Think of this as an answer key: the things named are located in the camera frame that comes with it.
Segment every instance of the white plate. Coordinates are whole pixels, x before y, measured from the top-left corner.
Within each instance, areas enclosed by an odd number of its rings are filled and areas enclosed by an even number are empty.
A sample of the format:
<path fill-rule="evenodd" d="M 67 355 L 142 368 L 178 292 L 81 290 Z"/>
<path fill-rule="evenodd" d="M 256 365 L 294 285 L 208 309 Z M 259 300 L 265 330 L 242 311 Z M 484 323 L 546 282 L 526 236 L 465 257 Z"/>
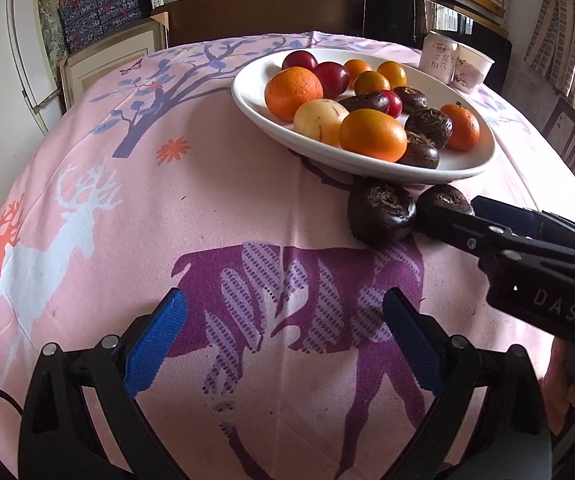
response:
<path fill-rule="evenodd" d="M 410 66 L 405 70 L 408 85 L 426 94 L 431 108 L 440 108 L 445 104 L 454 104 L 459 101 L 478 119 L 481 137 L 472 150 L 462 153 L 448 148 L 443 149 L 440 151 L 439 167 L 436 170 L 428 170 L 347 152 L 294 133 L 291 123 L 280 121 L 270 113 L 265 106 L 263 96 L 266 83 L 280 72 L 283 59 L 290 52 L 293 51 L 271 54 L 242 69 L 232 83 L 232 96 L 239 109 L 261 130 L 291 150 L 338 170 L 357 175 L 376 176 L 402 184 L 445 184 L 453 180 L 468 178 L 485 171 L 486 166 L 492 160 L 496 147 L 494 135 L 490 126 L 475 110 L 468 98 Z M 336 61 L 344 64 L 349 59 L 362 59 L 373 69 L 378 68 L 382 62 L 387 60 L 360 52 L 332 48 L 312 48 L 310 52 L 318 62 Z M 347 92 L 344 96 L 349 95 L 353 95 L 353 92 Z M 406 119 L 407 116 L 402 115 L 399 117 L 399 122 L 405 124 Z"/>

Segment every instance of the tablecloth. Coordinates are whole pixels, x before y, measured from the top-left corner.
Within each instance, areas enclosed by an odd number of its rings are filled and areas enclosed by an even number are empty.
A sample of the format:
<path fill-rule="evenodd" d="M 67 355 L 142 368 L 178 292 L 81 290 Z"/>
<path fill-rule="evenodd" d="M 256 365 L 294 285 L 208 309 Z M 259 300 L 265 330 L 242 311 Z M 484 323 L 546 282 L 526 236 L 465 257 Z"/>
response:
<path fill-rule="evenodd" d="M 210 41 L 115 70 L 69 110 L 0 210 L 0 387 L 23 402 L 47 342 L 89 348 L 178 286 L 188 321 L 136 397 L 174 459 L 192 479 L 350 480 L 380 478 L 432 402 L 383 325 L 391 286 L 479 348 L 523 344 L 544 373 L 551 337 L 486 304 L 473 256 L 423 235 L 369 250 L 347 226 L 351 175 L 295 155 L 237 110 L 229 89 L 242 67 L 309 46 L 419 57 L 319 32 Z M 489 89 L 472 101 L 499 149 L 455 186 L 575 220 L 575 179 L 554 150 Z M 18 428 L 0 401 L 12 471 Z"/>

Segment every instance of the white cup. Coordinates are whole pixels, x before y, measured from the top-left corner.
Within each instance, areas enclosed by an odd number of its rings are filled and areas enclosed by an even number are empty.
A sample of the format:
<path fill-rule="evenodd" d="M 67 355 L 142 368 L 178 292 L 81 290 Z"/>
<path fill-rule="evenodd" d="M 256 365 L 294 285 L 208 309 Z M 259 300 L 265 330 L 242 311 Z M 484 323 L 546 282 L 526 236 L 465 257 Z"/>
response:
<path fill-rule="evenodd" d="M 430 32 L 423 41 L 423 52 L 419 62 L 419 70 L 438 79 L 443 84 L 452 81 L 454 67 L 456 66 L 456 49 L 458 43 Z"/>
<path fill-rule="evenodd" d="M 459 43 L 458 59 L 450 86 L 466 94 L 474 93 L 483 83 L 493 64 L 494 60 L 491 57 L 474 50 L 471 46 Z"/>

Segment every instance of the blue gripper pad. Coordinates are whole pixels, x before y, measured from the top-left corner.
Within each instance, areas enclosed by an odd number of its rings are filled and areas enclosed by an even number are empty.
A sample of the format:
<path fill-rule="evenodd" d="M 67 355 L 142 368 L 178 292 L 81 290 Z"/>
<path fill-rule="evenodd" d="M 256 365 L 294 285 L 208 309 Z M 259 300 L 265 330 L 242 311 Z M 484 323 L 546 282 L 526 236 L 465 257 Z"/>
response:
<path fill-rule="evenodd" d="M 150 387 L 188 318 L 188 300 L 175 289 L 126 357 L 123 384 L 132 399 Z"/>
<path fill-rule="evenodd" d="M 421 314 L 397 287 L 383 297 L 383 319 L 419 386 L 440 396 L 445 389 L 443 358 L 420 323 Z"/>
<path fill-rule="evenodd" d="M 478 218 L 509 227 L 518 236 L 534 237 L 538 231 L 538 223 L 526 209 L 484 196 L 475 196 L 472 208 Z"/>

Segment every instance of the red fruit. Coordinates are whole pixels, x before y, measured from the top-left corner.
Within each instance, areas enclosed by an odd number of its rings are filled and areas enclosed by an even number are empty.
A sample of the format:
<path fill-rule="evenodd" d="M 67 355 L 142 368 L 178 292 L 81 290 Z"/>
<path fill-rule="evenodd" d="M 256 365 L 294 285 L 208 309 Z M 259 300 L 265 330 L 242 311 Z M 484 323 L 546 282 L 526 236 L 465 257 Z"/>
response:
<path fill-rule="evenodd" d="M 387 111 L 389 116 L 392 116 L 395 119 L 403 113 L 403 103 L 398 95 L 391 90 L 381 90 L 381 94 L 385 95 L 390 102 L 390 108 Z"/>
<path fill-rule="evenodd" d="M 306 50 L 295 50 L 294 52 L 287 54 L 286 58 L 283 60 L 281 70 L 285 70 L 293 66 L 300 66 L 308 70 L 314 70 L 316 65 L 318 65 L 318 62 L 310 52 Z"/>
<path fill-rule="evenodd" d="M 325 99 L 338 97 L 349 86 L 349 72 L 341 64 L 325 61 L 319 63 L 312 72 L 323 85 L 323 97 Z"/>

